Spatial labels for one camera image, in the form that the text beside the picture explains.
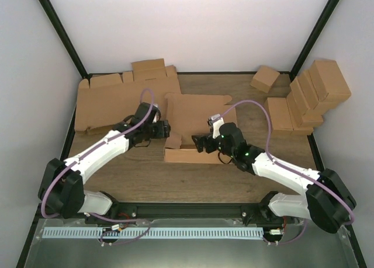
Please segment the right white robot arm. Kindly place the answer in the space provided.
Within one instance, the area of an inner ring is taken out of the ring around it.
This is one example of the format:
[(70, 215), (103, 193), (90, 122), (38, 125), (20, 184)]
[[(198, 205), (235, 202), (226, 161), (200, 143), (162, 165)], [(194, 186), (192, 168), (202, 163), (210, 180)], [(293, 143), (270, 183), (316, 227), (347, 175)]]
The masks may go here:
[(334, 234), (354, 220), (356, 201), (334, 170), (305, 169), (268, 155), (264, 149), (247, 143), (234, 123), (224, 123), (205, 135), (194, 135), (192, 140), (198, 152), (227, 155), (239, 170), (273, 180), (295, 192), (276, 192), (266, 199), (259, 214), (267, 223), (283, 216), (297, 217), (311, 220)]

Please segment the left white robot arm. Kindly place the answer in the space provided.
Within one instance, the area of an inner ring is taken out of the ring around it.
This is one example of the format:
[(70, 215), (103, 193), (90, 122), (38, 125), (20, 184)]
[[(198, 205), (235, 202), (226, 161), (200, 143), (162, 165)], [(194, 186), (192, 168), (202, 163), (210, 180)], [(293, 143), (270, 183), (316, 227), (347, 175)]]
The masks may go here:
[(52, 159), (46, 166), (38, 197), (46, 218), (71, 218), (78, 213), (99, 217), (111, 224), (119, 218), (119, 203), (106, 192), (84, 189), (88, 179), (113, 158), (132, 148), (149, 146), (151, 140), (168, 138), (171, 128), (161, 119), (157, 105), (142, 102), (97, 143), (65, 160)]

